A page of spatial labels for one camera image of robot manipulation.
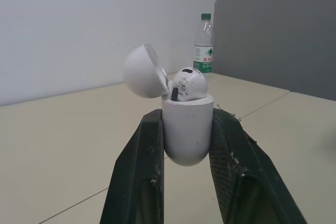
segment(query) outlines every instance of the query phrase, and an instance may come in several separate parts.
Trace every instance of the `white wall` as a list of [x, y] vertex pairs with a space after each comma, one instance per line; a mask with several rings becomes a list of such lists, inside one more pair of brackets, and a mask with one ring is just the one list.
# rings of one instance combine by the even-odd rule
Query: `white wall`
[[167, 72], [190, 66], [214, 0], [0, 0], [0, 105], [122, 82], [150, 43]]

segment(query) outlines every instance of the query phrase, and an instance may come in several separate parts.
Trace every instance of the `open lid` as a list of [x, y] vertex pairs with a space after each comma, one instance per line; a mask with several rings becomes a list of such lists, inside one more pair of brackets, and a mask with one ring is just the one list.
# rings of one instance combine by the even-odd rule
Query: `open lid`
[[169, 92], [166, 72], [151, 45], [133, 50], [124, 63], [123, 73], [129, 89], [141, 97], [156, 98]]

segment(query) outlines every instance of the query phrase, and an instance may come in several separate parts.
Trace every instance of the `bottle cap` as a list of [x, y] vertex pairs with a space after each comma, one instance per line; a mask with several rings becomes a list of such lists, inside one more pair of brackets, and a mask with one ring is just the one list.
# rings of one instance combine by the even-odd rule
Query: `bottle cap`
[[211, 14], [210, 13], [202, 13], [201, 20], [211, 20]]

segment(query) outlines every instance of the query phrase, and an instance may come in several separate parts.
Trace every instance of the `black clamp jaw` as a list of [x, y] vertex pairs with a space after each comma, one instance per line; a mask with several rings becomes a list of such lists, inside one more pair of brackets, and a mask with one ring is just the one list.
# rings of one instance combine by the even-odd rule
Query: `black clamp jaw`
[[[270, 158], [234, 116], [214, 109], [211, 138], [223, 223], [306, 224]], [[163, 122], [161, 110], [154, 110], [115, 163], [100, 224], [163, 224], [163, 203]]]

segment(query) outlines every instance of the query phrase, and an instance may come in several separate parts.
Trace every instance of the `plastic water bottle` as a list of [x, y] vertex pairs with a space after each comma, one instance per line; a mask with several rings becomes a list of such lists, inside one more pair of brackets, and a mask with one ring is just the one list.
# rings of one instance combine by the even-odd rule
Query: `plastic water bottle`
[[213, 45], [211, 14], [203, 13], [201, 15], [201, 25], [195, 37], [194, 68], [202, 72], [207, 80], [209, 80], [212, 72]]

